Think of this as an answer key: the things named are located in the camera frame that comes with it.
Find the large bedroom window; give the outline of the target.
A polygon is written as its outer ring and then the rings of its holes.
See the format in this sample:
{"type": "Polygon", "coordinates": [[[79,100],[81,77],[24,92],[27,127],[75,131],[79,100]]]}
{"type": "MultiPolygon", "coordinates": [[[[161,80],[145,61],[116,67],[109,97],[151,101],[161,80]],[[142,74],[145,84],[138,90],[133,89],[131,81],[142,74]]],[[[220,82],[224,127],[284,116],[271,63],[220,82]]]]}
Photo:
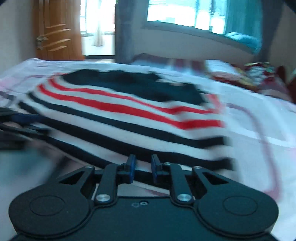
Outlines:
{"type": "Polygon", "coordinates": [[[262,41],[260,1],[149,1],[147,23],[175,32],[238,32],[262,41]]]}

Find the striped plaid pillow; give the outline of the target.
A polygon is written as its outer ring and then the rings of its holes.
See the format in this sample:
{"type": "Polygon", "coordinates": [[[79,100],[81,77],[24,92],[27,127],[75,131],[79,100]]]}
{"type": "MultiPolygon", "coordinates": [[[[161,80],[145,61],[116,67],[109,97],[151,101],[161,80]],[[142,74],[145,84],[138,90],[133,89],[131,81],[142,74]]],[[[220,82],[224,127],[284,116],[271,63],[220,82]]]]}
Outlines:
{"type": "Polygon", "coordinates": [[[275,69],[269,63],[257,62],[245,64],[245,72],[251,79],[251,84],[255,86],[256,92],[286,100],[292,101],[290,92],[286,86],[285,68],[280,66],[275,69]]]}

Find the folded white red blanket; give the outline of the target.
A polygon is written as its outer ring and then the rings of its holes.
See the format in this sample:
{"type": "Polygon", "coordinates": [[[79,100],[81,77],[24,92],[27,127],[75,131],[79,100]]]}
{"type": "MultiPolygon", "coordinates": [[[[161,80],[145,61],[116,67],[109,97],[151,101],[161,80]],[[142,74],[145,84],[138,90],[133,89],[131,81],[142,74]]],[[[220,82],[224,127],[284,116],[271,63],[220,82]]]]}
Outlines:
{"type": "Polygon", "coordinates": [[[237,66],[233,66],[221,60],[205,60],[204,69],[206,74],[213,80],[251,91],[256,90],[256,86],[252,83],[252,80],[247,76],[246,72],[237,66]]]}

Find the dark grey left curtain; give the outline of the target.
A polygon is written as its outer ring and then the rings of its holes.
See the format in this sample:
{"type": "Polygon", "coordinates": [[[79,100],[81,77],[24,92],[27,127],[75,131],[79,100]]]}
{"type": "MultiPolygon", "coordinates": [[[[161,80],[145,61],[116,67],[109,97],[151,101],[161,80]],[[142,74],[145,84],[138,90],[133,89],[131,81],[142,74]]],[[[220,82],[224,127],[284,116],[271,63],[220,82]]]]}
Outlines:
{"type": "Polygon", "coordinates": [[[115,61],[128,64],[134,56],[132,20],[135,1],[119,0],[115,3],[115,61]]]}

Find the striped knit sweater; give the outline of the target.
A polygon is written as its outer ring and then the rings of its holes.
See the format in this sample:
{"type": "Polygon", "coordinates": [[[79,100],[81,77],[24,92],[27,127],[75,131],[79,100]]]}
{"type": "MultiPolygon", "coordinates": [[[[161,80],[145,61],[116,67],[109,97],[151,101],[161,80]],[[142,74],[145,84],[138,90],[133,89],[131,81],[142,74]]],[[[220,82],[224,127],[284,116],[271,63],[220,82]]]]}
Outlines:
{"type": "Polygon", "coordinates": [[[48,143],[103,168],[129,155],[149,170],[163,162],[232,170],[232,148],[217,97],[152,73],[83,69],[53,75],[17,108],[42,116],[48,143]]]}

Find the dark grey right curtain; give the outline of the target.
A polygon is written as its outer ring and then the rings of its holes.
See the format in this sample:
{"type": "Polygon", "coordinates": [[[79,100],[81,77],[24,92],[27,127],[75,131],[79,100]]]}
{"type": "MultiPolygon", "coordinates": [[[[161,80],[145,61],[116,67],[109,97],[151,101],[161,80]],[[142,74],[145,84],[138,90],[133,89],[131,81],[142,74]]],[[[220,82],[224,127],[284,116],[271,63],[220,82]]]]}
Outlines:
{"type": "Polygon", "coordinates": [[[262,6],[262,41],[261,49],[257,55],[259,62],[267,62],[274,35],[280,23],[283,1],[265,0],[261,1],[262,6]]]}

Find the dark grey curtain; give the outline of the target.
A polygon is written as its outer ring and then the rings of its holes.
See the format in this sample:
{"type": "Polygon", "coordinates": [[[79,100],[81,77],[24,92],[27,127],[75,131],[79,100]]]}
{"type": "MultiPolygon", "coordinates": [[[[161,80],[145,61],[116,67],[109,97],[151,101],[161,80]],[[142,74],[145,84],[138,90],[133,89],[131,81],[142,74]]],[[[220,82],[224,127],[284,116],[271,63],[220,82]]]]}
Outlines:
{"type": "Polygon", "coordinates": [[[274,35],[280,23],[283,1],[265,0],[261,1],[262,6],[262,41],[261,49],[257,55],[259,62],[267,62],[274,35]]]}
{"type": "Polygon", "coordinates": [[[119,0],[115,3],[115,61],[128,64],[134,56],[132,20],[135,1],[119,0]]]}

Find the brown wooden door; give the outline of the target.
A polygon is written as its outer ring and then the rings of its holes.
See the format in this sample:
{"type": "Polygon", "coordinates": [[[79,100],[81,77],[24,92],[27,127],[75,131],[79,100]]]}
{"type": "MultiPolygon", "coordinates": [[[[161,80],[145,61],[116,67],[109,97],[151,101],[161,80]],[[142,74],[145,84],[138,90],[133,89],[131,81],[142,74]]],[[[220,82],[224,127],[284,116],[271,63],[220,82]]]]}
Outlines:
{"type": "Polygon", "coordinates": [[[80,1],[33,1],[36,57],[47,61],[84,60],[80,1]]]}

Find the teal cushion on windowsill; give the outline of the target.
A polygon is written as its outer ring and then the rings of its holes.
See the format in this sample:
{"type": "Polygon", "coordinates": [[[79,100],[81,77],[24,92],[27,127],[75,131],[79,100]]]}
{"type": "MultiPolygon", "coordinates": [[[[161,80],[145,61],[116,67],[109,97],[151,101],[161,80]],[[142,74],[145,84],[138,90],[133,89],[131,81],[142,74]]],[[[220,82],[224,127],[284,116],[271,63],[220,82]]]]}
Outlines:
{"type": "Polygon", "coordinates": [[[225,37],[230,38],[236,42],[239,42],[240,44],[247,46],[253,51],[253,53],[258,53],[262,46],[260,39],[250,35],[238,33],[238,32],[227,33],[225,37]]]}

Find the patterned bed sheet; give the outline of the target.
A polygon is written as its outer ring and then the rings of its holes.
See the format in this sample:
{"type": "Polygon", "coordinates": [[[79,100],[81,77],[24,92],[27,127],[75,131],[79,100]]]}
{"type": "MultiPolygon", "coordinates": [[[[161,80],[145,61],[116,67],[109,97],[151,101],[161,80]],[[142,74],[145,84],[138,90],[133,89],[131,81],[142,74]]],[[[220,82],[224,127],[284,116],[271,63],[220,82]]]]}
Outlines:
{"type": "Polygon", "coordinates": [[[273,234],[280,240],[295,240],[295,105],[229,84],[211,80],[190,69],[156,64],[133,65],[87,61],[26,60],[1,73],[1,91],[8,103],[11,96],[22,97],[46,78],[80,69],[153,72],[174,83],[193,83],[217,94],[234,145],[235,171],[227,172],[243,184],[270,192],[280,216],[273,234]]]}

